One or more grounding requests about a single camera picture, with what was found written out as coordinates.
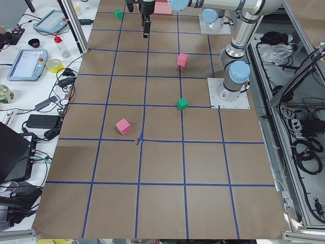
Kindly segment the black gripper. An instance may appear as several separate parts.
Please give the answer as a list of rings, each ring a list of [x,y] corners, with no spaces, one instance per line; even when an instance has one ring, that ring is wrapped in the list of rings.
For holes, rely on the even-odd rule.
[[[138,4],[140,13],[142,14],[143,38],[147,39],[150,35],[150,15],[154,13],[155,0],[126,0],[126,5],[130,13],[134,11],[135,4]]]

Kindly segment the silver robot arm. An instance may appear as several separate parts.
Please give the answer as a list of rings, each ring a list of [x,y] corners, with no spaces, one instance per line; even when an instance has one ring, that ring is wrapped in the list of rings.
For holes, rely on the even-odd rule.
[[[264,15],[277,10],[283,1],[216,1],[218,8],[242,11],[230,44],[221,53],[225,79],[217,89],[226,102],[234,102],[250,75],[250,67],[242,57]]]
[[[126,1],[128,11],[134,11],[134,5],[137,4],[141,13],[141,26],[143,27],[143,38],[148,38],[150,35],[150,15],[154,13],[156,1]],[[187,7],[203,8],[203,15],[206,16],[206,22],[214,23],[219,14],[216,10],[243,10],[251,14],[257,13],[259,3],[257,1],[167,1],[169,7],[174,12],[180,12]]]

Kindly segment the green cube near arm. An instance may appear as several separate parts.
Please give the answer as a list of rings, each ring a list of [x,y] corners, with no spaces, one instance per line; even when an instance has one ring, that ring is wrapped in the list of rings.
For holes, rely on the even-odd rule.
[[[188,107],[188,101],[186,98],[181,98],[177,101],[177,107],[180,111],[183,111]]]

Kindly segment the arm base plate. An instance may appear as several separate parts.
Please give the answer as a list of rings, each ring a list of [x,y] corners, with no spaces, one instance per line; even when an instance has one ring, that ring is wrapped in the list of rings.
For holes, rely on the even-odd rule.
[[[202,18],[202,14],[199,15],[201,34],[204,35],[231,35],[231,28],[229,20],[223,16],[218,18],[214,23],[209,24]]]
[[[224,85],[224,78],[208,78],[210,107],[213,109],[250,109],[246,87],[240,91],[229,91]]]

